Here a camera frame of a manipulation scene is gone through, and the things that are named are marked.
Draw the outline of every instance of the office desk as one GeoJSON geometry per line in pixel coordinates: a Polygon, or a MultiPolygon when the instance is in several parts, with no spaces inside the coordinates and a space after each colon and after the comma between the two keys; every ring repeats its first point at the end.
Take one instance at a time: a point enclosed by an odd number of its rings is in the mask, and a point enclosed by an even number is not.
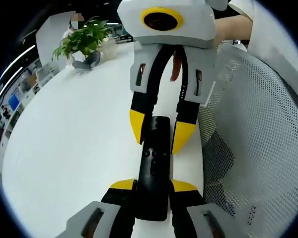
{"type": "MultiPolygon", "coordinates": [[[[7,146],[3,189],[29,233],[52,238],[73,214],[100,201],[111,184],[137,178],[142,146],[136,143],[129,109],[133,43],[118,46],[116,59],[91,72],[70,66],[51,79],[22,113],[7,146]]],[[[181,80],[170,82],[172,60],[163,73],[153,115],[176,118],[181,80]]],[[[202,149],[198,125],[174,156],[173,178],[202,193],[202,149]]],[[[136,221],[132,237],[174,237],[165,222],[136,221]]]]}

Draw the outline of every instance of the person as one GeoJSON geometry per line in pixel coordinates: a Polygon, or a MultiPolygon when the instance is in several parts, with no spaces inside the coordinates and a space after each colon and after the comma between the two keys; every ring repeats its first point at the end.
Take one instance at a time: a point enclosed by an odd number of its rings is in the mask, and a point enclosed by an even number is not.
{"type": "Polygon", "coordinates": [[[75,30],[78,30],[84,26],[85,20],[81,13],[75,13],[70,19],[70,25],[66,32],[64,32],[62,39],[72,34],[75,30]]]}
{"type": "MultiPolygon", "coordinates": [[[[276,71],[298,95],[298,49],[287,31],[254,0],[232,0],[229,6],[239,15],[215,20],[214,45],[223,40],[249,40],[247,52],[276,71]]],[[[181,58],[175,52],[170,81],[178,78],[180,69],[181,58]]]]}

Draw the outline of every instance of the potted plant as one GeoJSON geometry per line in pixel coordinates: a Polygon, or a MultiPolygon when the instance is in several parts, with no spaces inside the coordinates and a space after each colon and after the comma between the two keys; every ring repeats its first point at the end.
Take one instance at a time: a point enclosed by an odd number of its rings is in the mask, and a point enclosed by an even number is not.
{"type": "Polygon", "coordinates": [[[60,46],[54,50],[52,59],[59,59],[63,55],[69,60],[74,53],[81,52],[85,56],[83,63],[90,67],[95,61],[99,61],[100,53],[97,49],[110,33],[111,28],[106,25],[106,21],[90,21],[83,28],[62,39],[60,46]]]}

